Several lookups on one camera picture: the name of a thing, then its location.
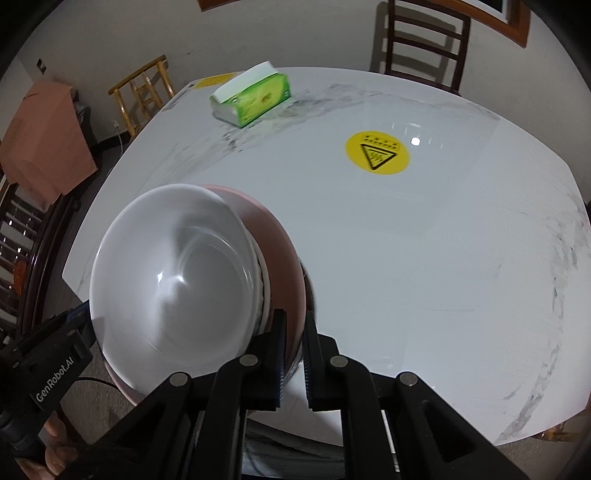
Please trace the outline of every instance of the power outlet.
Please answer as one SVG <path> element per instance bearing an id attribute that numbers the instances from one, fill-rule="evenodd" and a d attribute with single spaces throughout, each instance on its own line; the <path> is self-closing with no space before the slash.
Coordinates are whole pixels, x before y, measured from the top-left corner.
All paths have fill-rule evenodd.
<path id="1" fill-rule="evenodd" d="M 45 71 L 47 70 L 47 67 L 43 63 L 43 60 L 42 59 L 37 60 L 37 68 L 41 72 L 41 75 L 44 75 L 45 74 Z"/>

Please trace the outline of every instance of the tissue box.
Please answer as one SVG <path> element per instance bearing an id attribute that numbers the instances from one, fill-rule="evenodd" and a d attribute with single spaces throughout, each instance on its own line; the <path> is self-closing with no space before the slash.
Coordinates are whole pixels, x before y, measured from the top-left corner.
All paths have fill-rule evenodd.
<path id="1" fill-rule="evenodd" d="M 210 100 L 215 117 L 242 128 L 290 96 L 287 75 L 266 61 L 222 85 Z"/>

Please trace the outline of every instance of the marble table top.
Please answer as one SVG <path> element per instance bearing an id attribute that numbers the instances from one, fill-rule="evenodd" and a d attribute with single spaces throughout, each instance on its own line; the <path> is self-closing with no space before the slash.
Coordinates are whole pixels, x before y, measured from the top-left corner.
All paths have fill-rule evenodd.
<path id="1" fill-rule="evenodd" d="M 281 71 L 293 98 L 244 129 L 215 119 L 216 87 L 197 82 L 146 126 L 70 251 L 63 278 L 78 297 L 89 298 L 100 240 L 130 201 L 169 183 L 226 185 L 283 224 L 313 283 L 318 330 L 342 354 L 384 375 L 416 372 L 497 445 L 582 410 L 591 229 L 564 161 L 506 119 L 425 85 Z M 368 131 L 403 144 L 408 166 L 382 175 L 355 164 L 347 141 Z M 255 420 L 341 444 L 339 413 L 308 410 L 302 370 L 282 407 Z"/>

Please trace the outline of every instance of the white wall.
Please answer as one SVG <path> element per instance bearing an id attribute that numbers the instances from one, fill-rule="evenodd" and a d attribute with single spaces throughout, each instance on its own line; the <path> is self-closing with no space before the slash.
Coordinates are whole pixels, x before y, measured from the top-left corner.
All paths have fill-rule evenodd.
<path id="1" fill-rule="evenodd" d="M 119 120 L 106 91 L 166 54 L 177 89 L 270 60 L 276 66 L 369 70 L 377 0 L 241 0 L 201 12 L 196 0 L 65 0 L 19 53 L 29 75 L 71 83 L 99 139 Z M 571 167 L 591 199 L 591 93 L 550 30 L 532 16 L 528 47 L 478 22 L 460 93 L 521 126 Z"/>
<path id="2" fill-rule="evenodd" d="M 31 77 L 18 57 L 15 58 L 0 80 L 0 140 L 31 85 Z"/>

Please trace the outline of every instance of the warning triangle symbol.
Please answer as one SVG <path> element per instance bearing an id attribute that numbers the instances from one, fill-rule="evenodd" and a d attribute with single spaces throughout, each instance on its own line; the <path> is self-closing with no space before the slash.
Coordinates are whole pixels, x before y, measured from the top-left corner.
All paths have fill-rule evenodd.
<path id="1" fill-rule="evenodd" d="M 365 158 L 368 159 L 369 168 L 372 170 L 380 168 L 396 156 L 395 152 L 365 143 L 361 144 L 361 150 L 363 151 Z"/>

